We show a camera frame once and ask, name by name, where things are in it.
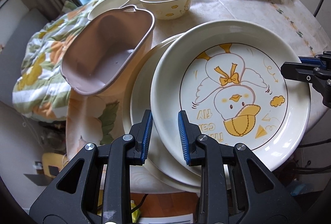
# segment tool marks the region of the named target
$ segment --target brown plastic container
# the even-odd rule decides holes
[[[82,95],[97,95],[115,81],[124,87],[151,48],[154,22],[151,12],[134,5],[100,14],[66,51],[61,74]]]

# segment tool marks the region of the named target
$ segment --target plate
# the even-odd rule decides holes
[[[182,34],[175,35],[158,44],[150,51],[149,59],[141,68],[132,89],[130,107],[124,107],[124,115],[130,109],[130,122],[124,120],[128,133],[131,126],[141,122],[146,109],[150,109],[150,91],[154,71],[167,48]],[[153,126],[144,167],[162,182],[177,189],[189,192],[200,191],[200,176],[188,171],[168,152]]]
[[[155,127],[168,151],[186,166],[177,114],[218,142],[245,143],[270,169],[295,150],[307,126],[309,85],[285,81],[280,66],[300,62],[270,30],[241,20],[199,25],[162,56],[151,87]]]

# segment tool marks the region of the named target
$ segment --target gray headboard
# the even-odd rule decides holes
[[[0,54],[0,101],[13,106],[12,92],[31,36],[49,21],[37,10],[29,11],[19,22],[14,33]]]

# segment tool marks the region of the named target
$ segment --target yellow bow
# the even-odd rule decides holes
[[[221,82],[222,86],[225,86],[228,83],[234,83],[239,84],[239,74],[236,71],[237,64],[232,63],[230,76],[225,73],[223,70],[220,69],[219,66],[217,66],[214,70],[218,73],[220,73],[223,77],[219,78],[219,81]]]

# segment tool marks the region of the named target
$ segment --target bed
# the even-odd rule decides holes
[[[89,23],[89,11],[102,0],[77,8],[66,2],[63,15],[34,33],[25,50],[12,104],[26,117],[43,122],[66,120],[70,86],[60,73],[63,55]]]

